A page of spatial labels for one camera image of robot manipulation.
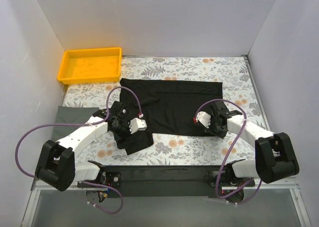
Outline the black t shirt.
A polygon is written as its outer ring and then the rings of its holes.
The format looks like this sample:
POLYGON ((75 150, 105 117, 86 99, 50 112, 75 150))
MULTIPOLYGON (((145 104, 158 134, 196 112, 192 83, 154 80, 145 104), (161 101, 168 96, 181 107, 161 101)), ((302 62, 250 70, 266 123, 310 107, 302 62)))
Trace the black t shirt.
POLYGON ((115 138, 118 149, 128 155, 150 147, 153 134, 210 137, 193 121, 197 109, 207 101, 223 97, 221 82, 121 79, 120 102, 130 119, 143 113, 145 131, 124 139, 115 138))

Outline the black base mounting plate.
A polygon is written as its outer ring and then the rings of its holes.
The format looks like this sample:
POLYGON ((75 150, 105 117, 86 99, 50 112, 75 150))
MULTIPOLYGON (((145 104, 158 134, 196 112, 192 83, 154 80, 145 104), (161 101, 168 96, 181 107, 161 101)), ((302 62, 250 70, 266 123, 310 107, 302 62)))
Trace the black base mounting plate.
POLYGON ((117 189, 124 197, 215 198, 219 166, 103 166, 95 184, 117 189))

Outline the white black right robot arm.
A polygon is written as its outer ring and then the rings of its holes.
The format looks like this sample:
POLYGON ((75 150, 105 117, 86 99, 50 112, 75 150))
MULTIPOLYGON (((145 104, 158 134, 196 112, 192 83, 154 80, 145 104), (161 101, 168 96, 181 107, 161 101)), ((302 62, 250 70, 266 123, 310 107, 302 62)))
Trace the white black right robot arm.
POLYGON ((210 113, 197 111, 194 121, 209 134, 223 139, 228 132, 236 134, 255 150, 253 160, 239 160, 228 163, 221 176, 232 186, 244 178, 259 178, 269 184, 300 172, 299 164, 290 137, 273 133, 247 120, 243 111, 230 111, 224 101, 209 102, 210 113))

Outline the folded grey t shirt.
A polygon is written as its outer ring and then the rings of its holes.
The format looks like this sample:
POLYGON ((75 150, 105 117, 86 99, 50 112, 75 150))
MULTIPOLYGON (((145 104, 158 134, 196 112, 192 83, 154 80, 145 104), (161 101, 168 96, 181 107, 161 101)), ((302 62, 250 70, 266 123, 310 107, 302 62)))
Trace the folded grey t shirt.
MULTIPOLYGON (((59 106, 56 113, 55 123, 86 123, 89 118, 98 110, 99 108, 97 107, 82 108, 59 106)), ((66 137, 77 129, 77 126, 54 126, 51 140, 57 141, 66 137)))

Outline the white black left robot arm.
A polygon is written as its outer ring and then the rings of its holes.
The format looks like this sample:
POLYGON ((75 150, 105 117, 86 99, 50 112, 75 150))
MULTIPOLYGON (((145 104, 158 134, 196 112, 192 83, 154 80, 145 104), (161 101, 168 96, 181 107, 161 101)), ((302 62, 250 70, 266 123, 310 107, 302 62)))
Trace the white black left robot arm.
POLYGON ((108 110, 99 109, 87 120, 85 126, 57 141, 43 144, 35 170, 35 177, 59 191, 68 189, 74 182, 90 181, 93 186, 105 184, 102 165, 93 162, 75 163, 79 154, 95 139, 109 131, 128 130, 130 111, 115 101, 108 110))

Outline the yellow plastic tray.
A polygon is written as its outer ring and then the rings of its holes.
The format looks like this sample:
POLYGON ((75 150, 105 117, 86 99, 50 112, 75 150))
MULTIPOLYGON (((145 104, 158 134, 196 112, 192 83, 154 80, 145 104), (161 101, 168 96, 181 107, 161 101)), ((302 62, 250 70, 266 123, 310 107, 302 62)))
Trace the yellow plastic tray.
POLYGON ((118 82, 121 61, 120 47, 67 50, 61 61, 57 80, 65 85, 118 82))

